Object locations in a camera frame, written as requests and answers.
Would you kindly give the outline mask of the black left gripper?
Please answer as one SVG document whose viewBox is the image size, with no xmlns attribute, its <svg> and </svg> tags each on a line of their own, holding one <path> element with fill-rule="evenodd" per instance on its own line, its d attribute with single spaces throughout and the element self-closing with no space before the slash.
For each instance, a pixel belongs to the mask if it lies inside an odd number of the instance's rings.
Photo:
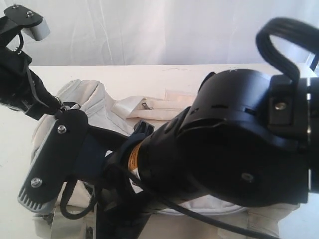
<svg viewBox="0 0 319 239">
<path fill-rule="evenodd" d="M 21 32 L 10 42 L 0 35 L 0 104 L 11 110 L 24 112 L 35 120 L 43 115 L 55 115 L 62 103 L 28 69 L 32 59 L 23 53 L 23 46 Z"/>
</svg>

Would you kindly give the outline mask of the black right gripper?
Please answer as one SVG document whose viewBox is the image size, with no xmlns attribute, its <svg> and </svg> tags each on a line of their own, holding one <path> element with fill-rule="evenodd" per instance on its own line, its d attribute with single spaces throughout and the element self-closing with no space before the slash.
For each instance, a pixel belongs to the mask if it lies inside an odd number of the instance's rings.
<svg viewBox="0 0 319 239">
<path fill-rule="evenodd" d="M 102 165 L 89 165 L 87 168 L 91 176 L 86 177 L 85 182 L 92 184 L 91 198 L 89 205 L 78 214 L 67 211 L 76 181 L 66 184 L 63 191 L 64 217 L 77 220 L 96 208 L 96 238 L 137 239 L 150 216 L 133 206 L 140 200 L 128 176 L 121 170 L 129 170 L 129 156 L 133 148 L 153 131 L 154 126 L 144 120 L 134 126 L 130 136 L 92 126 L 89 138 L 81 148 L 80 159 L 89 159 L 91 163 L 101 159 Z"/>
</svg>

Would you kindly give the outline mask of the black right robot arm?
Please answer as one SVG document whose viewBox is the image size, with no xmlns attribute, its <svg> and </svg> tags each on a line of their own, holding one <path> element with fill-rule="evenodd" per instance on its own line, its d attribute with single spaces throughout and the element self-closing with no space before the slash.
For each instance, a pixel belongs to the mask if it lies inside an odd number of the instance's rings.
<svg viewBox="0 0 319 239">
<path fill-rule="evenodd" d="M 94 137 L 111 154 L 101 167 L 88 169 L 97 179 L 88 207 L 67 211 L 76 179 L 60 201 L 64 217 L 76 220 L 104 200 L 110 224 L 132 226 L 151 213 L 170 208 L 243 236 L 267 234 L 220 222 L 181 206 L 204 195 L 260 208 L 306 203 L 319 191 L 319 80 L 297 71 L 267 77 L 253 70 L 211 73 L 192 106 L 155 129 L 140 121 L 130 136 L 87 127 L 81 157 Z"/>
</svg>

